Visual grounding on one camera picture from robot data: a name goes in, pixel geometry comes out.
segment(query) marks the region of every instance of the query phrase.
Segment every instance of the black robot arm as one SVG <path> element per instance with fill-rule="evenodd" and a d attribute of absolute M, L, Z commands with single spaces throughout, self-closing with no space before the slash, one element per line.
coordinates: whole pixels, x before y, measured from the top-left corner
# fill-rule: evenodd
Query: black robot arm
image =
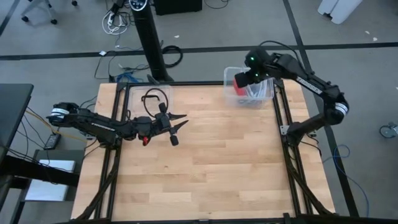
<path fill-rule="evenodd" d="M 325 125 L 340 124 L 349 111 L 349 106 L 337 85 L 325 82 L 314 73 L 305 72 L 302 64 L 289 54 L 269 55 L 262 47 L 251 50 L 245 59 L 248 72 L 235 75 L 236 84 L 244 86 L 259 83 L 268 78 L 295 80 L 323 99 L 323 112 L 302 122 L 292 123 L 282 134 L 290 145 L 298 146 L 305 134 L 316 131 Z"/>
<path fill-rule="evenodd" d="M 186 115 L 166 113 L 164 103 L 159 105 L 160 113 L 155 115 L 155 120 L 148 116 L 116 121 L 115 119 L 101 116 L 88 109 L 79 108 L 75 103 L 59 103 L 53 106 L 49 122 L 58 127 L 76 128 L 83 133 L 95 136 L 102 146 L 116 146 L 118 141 L 125 139 L 134 140 L 137 136 L 146 146 L 152 137 L 169 132 L 173 146 L 178 145 L 177 131 L 188 121 L 174 127 L 170 121 L 183 118 Z"/>

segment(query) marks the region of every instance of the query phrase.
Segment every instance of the black box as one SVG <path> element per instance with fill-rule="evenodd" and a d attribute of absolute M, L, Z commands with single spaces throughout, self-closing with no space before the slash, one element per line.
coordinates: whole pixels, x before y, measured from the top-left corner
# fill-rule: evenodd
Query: black box
<path fill-rule="evenodd" d="M 163 16 L 181 12 L 197 12 L 202 9 L 202 0 L 154 0 L 156 14 Z"/>

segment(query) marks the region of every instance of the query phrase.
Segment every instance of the clear plastic container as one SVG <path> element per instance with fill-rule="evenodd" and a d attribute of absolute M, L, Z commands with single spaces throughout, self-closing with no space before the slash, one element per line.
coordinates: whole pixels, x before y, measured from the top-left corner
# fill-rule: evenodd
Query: clear plastic container
<path fill-rule="evenodd" d="M 236 93 L 233 86 L 235 75 L 249 70 L 250 68 L 239 67 L 228 67 L 224 70 L 224 96 L 227 104 L 232 106 L 262 108 L 267 100 L 274 97 L 274 82 L 271 78 L 244 87 L 246 96 L 239 96 Z"/>
<path fill-rule="evenodd" d="M 169 107 L 167 112 L 173 113 L 173 88 L 171 86 L 135 86 L 130 88 L 129 104 L 127 106 L 127 108 L 131 111 L 131 118 L 149 116 L 144 108 L 144 102 L 142 101 L 142 97 L 148 92 L 148 90 L 152 88 L 158 88 L 166 94 L 167 99 L 169 100 Z M 148 95 L 157 96 L 152 98 L 146 98 L 147 109 L 152 115 L 160 112 L 159 104 L 165 103 L 167 106 L 166 98 L 161 91 L 151 90 L 150 92 L 148 92 Z"/>

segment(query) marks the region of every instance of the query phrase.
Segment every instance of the wooden table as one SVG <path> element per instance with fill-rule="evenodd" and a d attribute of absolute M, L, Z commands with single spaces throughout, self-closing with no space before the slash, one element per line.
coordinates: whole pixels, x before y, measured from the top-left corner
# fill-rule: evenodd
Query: wooden table
<path fill-rule="evenodd" d="M 306 120 L 301 86 L 286 81 L 285 88 L 293 121 Z M 100 86 L 96 112 L 111 117 L 115 89 L 116 84 Z M 140 141 L 123 141 L 112 221 L 275 218 L 284 212 L 294 216 L 272 101 L 261 110 L 232 108 L 224 103 L 222 86 L 173 89 L 173 113 L 189 119 L 177 134 L 180 144 L 172 147 L 168 134 L 153 138 L 146 147 Z M 307 137 L 303 141 L 315 144 Z M 299 147 L 308 186 L 334 211 L 318 151 Z M 97 192 L 103 157 L 104 149 L 97 149 L 85 159 L 72 218 Z"/>

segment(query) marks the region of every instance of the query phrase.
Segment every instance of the red object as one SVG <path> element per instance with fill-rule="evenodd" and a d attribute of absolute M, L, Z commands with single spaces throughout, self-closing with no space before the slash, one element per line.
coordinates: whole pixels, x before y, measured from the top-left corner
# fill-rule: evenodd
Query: red object
<path fill-rule="evenodd" d="M 233 80 L 234 83 L 234 88 L 235 88 L 235 92 L 238 96 L 246 96 L 246 91 L 244 91 L 243 88 L 239 88 L 238 85 L 236 84 L 236 80 Z"/>
<path fill-rule="evenodd" d="M 148 145 L 148 137 L 144 137 L 144 138 L 142 139 L 142 144 L 143 144 L 144 146 L 147 146 L 147 145 Z"/>

